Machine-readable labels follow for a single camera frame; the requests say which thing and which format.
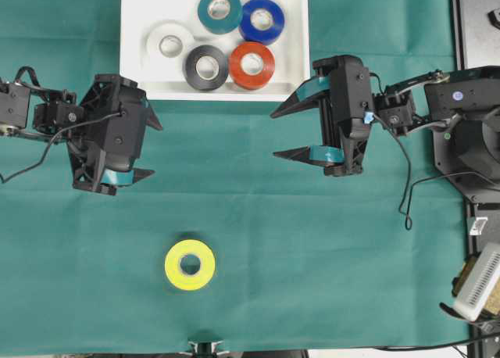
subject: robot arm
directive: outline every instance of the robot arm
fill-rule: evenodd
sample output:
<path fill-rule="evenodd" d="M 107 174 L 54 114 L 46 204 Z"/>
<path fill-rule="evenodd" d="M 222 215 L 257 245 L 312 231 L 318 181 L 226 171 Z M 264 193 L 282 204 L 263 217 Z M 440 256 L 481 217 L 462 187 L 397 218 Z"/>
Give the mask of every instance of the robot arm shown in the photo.
<path fill-rule="evenodd" d="M 24 73 L 31 84 L 21 80 Z M 34 107 L 36 132 L 26 131 L 32 97 L 41 100 Z M 22 67 L 12 83 L 0 80 L 0 136 L 48 143 L 39 162 L 1 176 L 2 183 L 41 165 L 50 146 L 60 142 L 67 145 L 73 187 L 79 190 L 115 195 L 118 187 L 154 173 L 134 169 L 146 126 L 162 130 L 137 83 L 116 74 L 97 75 L 79 105 L 76 100 L 76 94 L 67 90 L 43 88 L 29 66 Z"/>
<path fill-rule="evenodd" d="M 500 66 L 430 72 L 374 94 L 361 59 L 335 56 L 314 62 L 316 76 L 304 82 L 271 114 L 278 118 L 318 107 L 322 145 L 274 155 L 322 166 L 327 176 L 363 171 L 371 125 L 380 121 L 394 136 L 430 129 L 434 164 L 473 203 L 499 203 L 492 185 L 500 180 Z M 427 116 L 416 113 L 412 90 L 423 87 Z"/>

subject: screw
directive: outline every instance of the screw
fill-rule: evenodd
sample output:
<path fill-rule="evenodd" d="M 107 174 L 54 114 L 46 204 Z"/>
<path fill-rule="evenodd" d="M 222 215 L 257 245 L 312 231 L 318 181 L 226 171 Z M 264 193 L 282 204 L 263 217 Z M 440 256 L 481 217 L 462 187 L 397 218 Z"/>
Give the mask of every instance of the screw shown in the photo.
<path fill-rule="evenodd" d="M 389 118 L 389 123 L 392 124 L 392 125 L 399 124 L 399 117 L 398 116 L 391 116 Z"/>

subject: red tape roll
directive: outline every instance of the red tape roll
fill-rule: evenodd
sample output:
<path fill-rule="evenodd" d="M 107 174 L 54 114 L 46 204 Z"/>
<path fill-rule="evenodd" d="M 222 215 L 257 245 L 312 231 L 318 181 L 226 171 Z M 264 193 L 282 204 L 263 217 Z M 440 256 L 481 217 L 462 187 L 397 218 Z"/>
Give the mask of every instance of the red tape roll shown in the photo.
<path fill-rule="evenodd" d="M 262 69 L 255 74 L 246 73 L 241 62 L 244 57 L 253 58 L 254 62 L 262 61 Z M 229 73 L 234 83 L 247 90 L 257 90 L 264 87 L 274 74 L 273 53 L 260 43 L 249 41 L 239 45 L 229 57 Z"/>

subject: white tape roll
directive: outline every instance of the white tape roll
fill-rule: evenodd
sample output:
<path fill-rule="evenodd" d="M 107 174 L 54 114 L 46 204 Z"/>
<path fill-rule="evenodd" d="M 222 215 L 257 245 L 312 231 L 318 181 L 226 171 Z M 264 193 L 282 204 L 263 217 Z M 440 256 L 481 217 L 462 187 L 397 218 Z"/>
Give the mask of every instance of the white tape roll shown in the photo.
<path fill-rule="evenodd" d="M 164 23 L 148 36 L 146 51 L 151 61 L 168 63 L 184 59 L 195 44 L 188 29 L 178 23 Z"/>

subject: table surface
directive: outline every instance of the table surface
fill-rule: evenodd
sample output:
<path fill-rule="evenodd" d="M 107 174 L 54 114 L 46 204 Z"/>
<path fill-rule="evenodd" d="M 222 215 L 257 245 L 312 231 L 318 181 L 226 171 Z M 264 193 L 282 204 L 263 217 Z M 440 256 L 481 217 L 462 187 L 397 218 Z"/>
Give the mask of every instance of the table surface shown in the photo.
<path fill-rule="evenodd" d="M 449 0 L 309 0 L 311 59 L 354 54 L 391 84 L 454 65 Z M 1 75 L 34 66 L 81 97 L 118 71 L 120 0 L 0 0 Z M 426 110 L 416 94 L 420 112 Z M 316 111 L 271 120 L 274 103 L 153 102 L 137 166 L 156 175 L 115 198 L 74 191 L 64 146 L 2 186 L 0 354 L 174 352 L 188 339 L 233 351 L 429 345 L 467 336 L 445 316 L 463 260 L 462 200 L 416 190 L 396 212 L 398 146 L 372 131 L 365 173 L 327 178 L 272 151 L 320 143 Z M 430 135 L 403 139 L 415 177 L 435 174 Z M 2 172 L 42 144 L 0 141 Z M 166 280 L 166 251 L 198 238 L 216 254 L 200 292 Z"/>

